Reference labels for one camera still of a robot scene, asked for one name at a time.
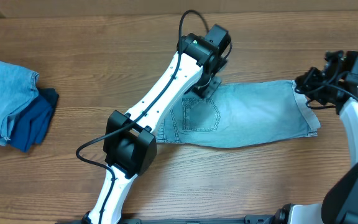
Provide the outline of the light blue denim shorts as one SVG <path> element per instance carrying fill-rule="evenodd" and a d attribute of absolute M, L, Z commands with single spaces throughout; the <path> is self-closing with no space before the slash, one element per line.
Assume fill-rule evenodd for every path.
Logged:
<path fill-rule="evenodd" d="M 183 95 L 161 124 L 159 143 L 235 148 L 313 137 L 320 122 L 293 80 L 221 85 L 208 99 Z"/>

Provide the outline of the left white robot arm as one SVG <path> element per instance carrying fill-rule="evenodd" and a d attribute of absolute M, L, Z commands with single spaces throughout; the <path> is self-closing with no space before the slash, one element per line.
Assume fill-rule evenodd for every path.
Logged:
<path fill-rule="evenodd" d="M 225 66 L 231 37 L 215 24 L 202 36 L 181 35 L 177 52 L 150 91 L 125 113 L 114 111 L 103 137 L 106 176 L 94 208 L 82 223 L 118 223 L 122 206 L 134 180 L 142 175 L 157 155 L 159 126 L 181 97 L 193 91 L 209 98 L 221 79 L 215 75 Z"/>

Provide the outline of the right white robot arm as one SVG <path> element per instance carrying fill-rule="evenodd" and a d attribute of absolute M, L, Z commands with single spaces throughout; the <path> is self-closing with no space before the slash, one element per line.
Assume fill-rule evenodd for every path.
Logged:
<path fill-rule="evenodd" d="M 322 109 L 335 108 L 347 134 L 351 168 L 322 203 L 287 204 L 267 223 L 358 224 L 358 51 L 326 52 L 322 70 L 310 68 L 296 80 L 295 91 Z"/>

